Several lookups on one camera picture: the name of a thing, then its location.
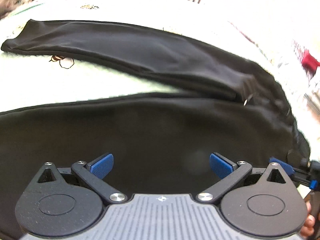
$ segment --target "blue gripper pad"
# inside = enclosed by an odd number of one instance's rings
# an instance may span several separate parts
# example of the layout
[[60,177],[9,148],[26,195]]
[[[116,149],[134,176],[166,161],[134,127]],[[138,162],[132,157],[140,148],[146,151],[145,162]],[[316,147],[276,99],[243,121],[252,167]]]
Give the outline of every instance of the blue gripper pad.
[[233,167],[232,165],[230,165],[229,163],[225,162],[224,160],[222,160],[220,157],[218,157],[215,154],[211,154],[210,155],[210,168],[211,170],[217,174],[217,176],[220,179],[225,178],[226,176],[228,176],[230,173],[232,173]]
[[291,165],[289,165],[288,163],[285,163],[285,162],[283,162],[281,160],[278,160],[275,157],[271,157],[269,159],[269,163],[279,163],[288,176],[291,176],[291,175],[293,175],[295,173],[295,171],[294,171],[294,169],[292,168]]
[[112,168],[113,155],[110,153],[91,164],[89,171],[99,179],[103,179],[112,170]]

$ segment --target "circular cap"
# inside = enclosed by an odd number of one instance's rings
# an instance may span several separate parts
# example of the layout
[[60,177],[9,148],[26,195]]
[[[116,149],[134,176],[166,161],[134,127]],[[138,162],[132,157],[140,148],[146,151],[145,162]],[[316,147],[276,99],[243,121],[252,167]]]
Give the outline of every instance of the circular cap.
[[70,212],[76,204],[73,197],[65,194],[49,195],[41,199],[38,208],[44,214],[59,216]]
[[248,208],[258,215],[274,216],[281,213],[284,208],[284,202],[272,195],[256,195],[248,199]]
[[200,194],[198,194],[197,197],[198,197],[198,199],[201,200],[201,201],[210,201],[210,200],[213,199],[212,194],[207,193],[207,192],[200,193]]
[[120,202],[120,201],[125,200],[125,195],[122,193],[113,193],[110,195],[110,199],[112,201]]

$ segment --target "bed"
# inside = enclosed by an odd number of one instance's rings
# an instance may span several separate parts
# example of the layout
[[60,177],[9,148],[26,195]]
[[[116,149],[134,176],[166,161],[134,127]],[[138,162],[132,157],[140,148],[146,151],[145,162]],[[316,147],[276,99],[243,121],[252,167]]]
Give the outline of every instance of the bed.
[[[123,22],[204,41],[255,61],[274,76],[286,92],[298,128],[310,143],[311,158],[318,159],[319,123],[293,95],[292,82],[225,16],[212,17],[207,12],[207,6],[187,0],[35,0],[0,21],[0,44],[16,37],[29,19]],[[49,103],[177,90],[111,68],[53,56],[58,55],[22,56],[0,51],[0,112]],[[296,78],[301,71],[297,67]]]

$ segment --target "triangular hole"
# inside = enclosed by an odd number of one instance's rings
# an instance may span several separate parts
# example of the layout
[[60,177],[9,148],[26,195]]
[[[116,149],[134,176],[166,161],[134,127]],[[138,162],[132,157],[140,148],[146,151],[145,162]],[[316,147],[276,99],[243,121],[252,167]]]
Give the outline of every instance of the triangular hole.
[[273,169],[269,174],[267,181],[276,182],[276,183],[285,183],[284,178],[282,177],[281,173],[277,169]]
[[50,181],[55,181],[56,178],[54,177],[51,169],[45,169],[44,172],[41,174],[38,183],[45,183]]

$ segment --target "bee print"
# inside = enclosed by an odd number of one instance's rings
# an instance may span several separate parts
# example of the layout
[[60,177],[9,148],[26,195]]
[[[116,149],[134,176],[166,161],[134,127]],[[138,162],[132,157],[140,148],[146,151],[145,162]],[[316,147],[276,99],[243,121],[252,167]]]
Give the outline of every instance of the bee print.
[[75,61],[73,58],[56,56],[56,55],[52,56],[50,61],[59,62],[60,67],[66,68],[66,69],[71,68],[75,64]]
[[89,4],[83,5],[83,6],[81,6],[81,8],[83,8],[83,9],[99,9],[98,6],[89,5]]

